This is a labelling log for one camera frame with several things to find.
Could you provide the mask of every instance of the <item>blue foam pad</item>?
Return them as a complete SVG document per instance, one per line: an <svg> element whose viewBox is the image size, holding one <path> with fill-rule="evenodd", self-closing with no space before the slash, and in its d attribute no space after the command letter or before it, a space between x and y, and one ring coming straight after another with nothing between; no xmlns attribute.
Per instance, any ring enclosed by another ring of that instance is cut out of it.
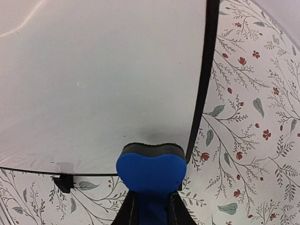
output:
<svg viewBox="0 0 300 225"><path fill-rule="evenodd" d="M174 154L146 157L126 153L119 157L117 172L138 196L140 225L166 225L168 195L177 189L186 171L185 160Z"/></svg>

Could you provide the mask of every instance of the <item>black clip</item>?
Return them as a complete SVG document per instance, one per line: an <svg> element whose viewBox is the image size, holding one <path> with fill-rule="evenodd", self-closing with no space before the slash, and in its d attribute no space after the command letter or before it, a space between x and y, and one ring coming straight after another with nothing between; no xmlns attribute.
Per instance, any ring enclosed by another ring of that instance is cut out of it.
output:
<svg viewBox="0 0 300 225"><path fill-rule="evenodd" d="M63 193L70 194L71 188L74 188L73 175L62 174L60 177L53 177L53 182Z"/></svg>

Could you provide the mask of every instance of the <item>white board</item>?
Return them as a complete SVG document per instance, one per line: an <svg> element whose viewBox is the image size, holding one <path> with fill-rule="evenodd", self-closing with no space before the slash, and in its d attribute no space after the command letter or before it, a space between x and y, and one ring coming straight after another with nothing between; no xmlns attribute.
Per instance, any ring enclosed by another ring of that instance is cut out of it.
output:
<svg viewBox="0 0 300 225"><path fill-rule="evenodd" d="M1 167L115 173L128 143L186 149L204 0L1 4Z"/></svg>

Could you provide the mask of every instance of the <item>black frame edge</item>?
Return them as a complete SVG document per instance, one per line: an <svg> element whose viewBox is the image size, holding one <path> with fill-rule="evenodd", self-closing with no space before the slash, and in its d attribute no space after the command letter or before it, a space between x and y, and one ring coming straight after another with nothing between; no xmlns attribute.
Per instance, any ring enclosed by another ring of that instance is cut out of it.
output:
<svg viewBox="0 0 300 225"><path fill-rule="evenodd" d="M206 19L205 19L205 32L202 53L202 64L199 80L199 88L197 93L197 100L194 112L194 118L191 128L191 133L187 145L186 162L189 163L198 130L202 118L204 104L207 96L207 90L210 83L211 67L214 58L216 37L218 30L220 0L207 0L206 1Z"/></svg>

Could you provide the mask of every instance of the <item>floral wallpaper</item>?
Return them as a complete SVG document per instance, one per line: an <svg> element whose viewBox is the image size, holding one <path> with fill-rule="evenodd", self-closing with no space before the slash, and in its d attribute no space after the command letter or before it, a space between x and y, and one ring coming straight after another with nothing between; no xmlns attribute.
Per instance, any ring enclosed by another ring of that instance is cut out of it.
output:
<svg viewBox="0 0 300 225"><path fill-rule="evenodd" d="M300 52L249 0L223 0L208 97L180 195L199 225L300 224ZM109 225L118 177L0 172L14 224Z"/></svg>

